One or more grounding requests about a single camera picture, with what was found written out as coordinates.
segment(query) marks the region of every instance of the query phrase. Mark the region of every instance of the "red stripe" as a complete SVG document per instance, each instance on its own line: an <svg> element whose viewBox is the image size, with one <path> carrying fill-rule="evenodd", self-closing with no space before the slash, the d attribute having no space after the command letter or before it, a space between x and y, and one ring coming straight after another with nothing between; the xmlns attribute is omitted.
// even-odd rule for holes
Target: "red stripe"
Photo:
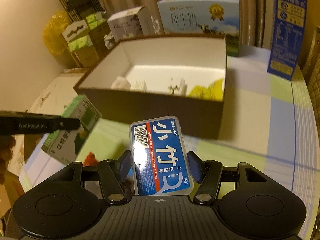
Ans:
<svg viewBox="0 0 320 240"><path fill-rule="evenodd" d="M159 182L159 177L158 177L155 151L153 148L151 126L150 126L149 122L147 122L147 133L148 133L148 143L149 143L149 150L150 150L151 166L152 166L152 170L153 170L153 178L155 179L156 191L158 192L160 190L160 182Z"/></svg>

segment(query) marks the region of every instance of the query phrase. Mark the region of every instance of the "small green box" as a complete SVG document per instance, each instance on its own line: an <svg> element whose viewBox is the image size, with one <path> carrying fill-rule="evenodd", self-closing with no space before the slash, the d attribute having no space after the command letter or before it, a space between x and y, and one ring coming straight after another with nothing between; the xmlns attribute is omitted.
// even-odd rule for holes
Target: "small green box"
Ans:
<svg viewBox="0 0 320 240"><path fill-rule="evenodd" d="M62 117L78 118L81 121L80 128L73 131L58 130L49 134L42 145L42 150L59 162L68 165L77 158L101 114L85 95L79 95L73 99Z"/></svg>
<svg viewBox="0 0 320 240"><path fill-rule="evenodd" d="M92 22L95 22L95 21L97 20L95 14L91 14L91 15L87 16L86 19L87 19L87 23L88 23L88 24L89 24L89 23L92 23Z"/></svg>
<svg viewBox="0 0 320 240"><path fill-rule="evenodd" d="M76 41L78 42L79 49L89 46L89 40L87 35L77 39Z"/></svg>
<svg viewBox="0 0 320 240"><path fill-rule="evenodd" d="M68 43L68 46L69 46L70 52L73 52L74 50L78 49L78 41L77 40L72 41Z"/></svg>
<svg viewBox="0 0 320 240"><path fill-rule="evenodd" d="M99 25L98 21L91 22L91 23L89 23L89 28L90 28L90 30L93 30L93 29L96 28L98 25Z"/></svg>

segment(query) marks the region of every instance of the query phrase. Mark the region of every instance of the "blue cardboard box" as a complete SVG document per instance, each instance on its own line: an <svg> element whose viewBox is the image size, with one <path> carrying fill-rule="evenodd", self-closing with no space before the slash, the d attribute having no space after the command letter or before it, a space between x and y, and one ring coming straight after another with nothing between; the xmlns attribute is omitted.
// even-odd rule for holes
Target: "blue cardboard box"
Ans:
<svg viewBox="0 0 320 240"><path fill-rule="evenodd" d="M161 0L164 32L225 34L227 55L238 56L240 0Z"/></svg>
<svg viewBox="0 0 320 240"><path fill-rule="evenodd" d="M268 73L291 80L298 63L307 0L274 0L274 30Z"/></svg>

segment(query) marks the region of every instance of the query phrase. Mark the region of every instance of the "cardboard box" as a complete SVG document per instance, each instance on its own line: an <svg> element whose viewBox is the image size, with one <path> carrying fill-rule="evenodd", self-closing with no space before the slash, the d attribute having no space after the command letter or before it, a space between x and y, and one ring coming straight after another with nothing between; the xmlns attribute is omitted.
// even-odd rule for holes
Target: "cardboard box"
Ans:
<svg viewBox="0 0 320 240"><path fill-rule="evenodd" d="M267 72L292 80L302 46L307 0L274 0L274 30Z"/></svg>
<svg viewBox="0 0 320 240"><path fill-rule="evenodd" d="M115 13L108 19L108 24L116 41L155 33L145 6Z"/></svg>
<svg viewBox="0 0 320 240"><path fill-rule="evenodd" d="M87 24L90 24L96 21L107 20L106 18L107 18L107 13L104 11L100 11L87 16L85 18L85 21L87 22Z"/></svg>
<svg viewBox="0 0 320 240"><path fill-rule="evenodd" d="M108 53L108 48L105 45L104 40L97 44L84 47L82 49L74 51L75 56L81 62L82 67L92 68L103 59Z"/></svg>
<svg viewBox="0 0 320 240"><path fill-rule="evenodd" d="M14 219L12 209L8 212L8 219L4 219L4 237L20 239L23 235Z"/></svg>
<svg viewBox="0 0 320 240"><path fill-rule="evenodd" d="M61 116L78 118L81 121L80 128L72 131L57 130L49 134L41 149L62 164L68 165L77 158L101 115L85 95L79 95Z"/></svg>
<svg viewBox="0 0 320 240"><path fill-rule="evenodd" d="M43 134L25 134L24 135L24 146L23 146L23 156L24 162L26 163L30 155L33 153L34 149L40 142Z"/></svg>
<svg viewBox="0 0 320 240"><path fill-rule="evenodd" d="M110 33L110 28L107 21L102 22L93 30L87 28L88 31L82 32L79 35L73 36L69 39L69 42L65 39L64 35L61 34L62 41L72 56L73 60L76 62L78 67L91 68L95 66L101 59L103 59L108 48L105 46L104 35ZM76 51L70 51L69 44L75 42L78 38L82 38L87 35L90 40L90 46L78 49Z"/></svg>
<svg viewBox="0 0 320 240"><path fill-rule="evenodd" d="M89 33L90 29L85 20L73 22L62 33L63 38L69 43Z"/></svg>
<svg viewBox="0 0 320 240"><path fill-rule="evenodd" d="M161 0L158 8L164 33L224 33L227 55L238 56L240 0Z"/></svg>
<svg viewBox="0 0 320 240"><path fill-rule="evenodd" d="M4 175L4 184L0 185L0 217L5 216L14 202L23 194L18 176L7 171Z"/></svg>
<svg viewBox="0 0 320 240"><path fill-rule="evenodd" d="M103 118L133 123L174 115L179 119L184 134L218 137L223 100L110 89L118 76L128 77L141 66L146 68L145 75L153 79L160 79L170 67L177 73L173 78L182 71L183 75L186 74L187 85L195 80L198 73L204 73L202 78L207 84L201 85L208 86L215 79L225 77L226 45L223 35L173 34L123 40L74 87L77 93L89 98Z"/></svg>

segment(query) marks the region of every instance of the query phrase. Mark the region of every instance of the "wall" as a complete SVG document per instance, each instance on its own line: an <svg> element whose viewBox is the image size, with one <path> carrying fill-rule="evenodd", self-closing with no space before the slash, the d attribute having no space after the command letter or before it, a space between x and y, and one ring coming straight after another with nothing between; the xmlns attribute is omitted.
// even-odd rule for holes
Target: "wall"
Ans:
<svg viewBox="0 0 320 240"><path fill-rule="evenodd" d="M58 0L0 0L0 109L24 111L61 73L42 31Z"/></svg>
<svg viewBox="0 0 320 240"><path fill-rule="evenodd" d="M299 64L302 67L310 50L313 32L317 26L320 26L319 6L320 0L307 0L307 20L303 38L302 49L299 58Z"/></svg>

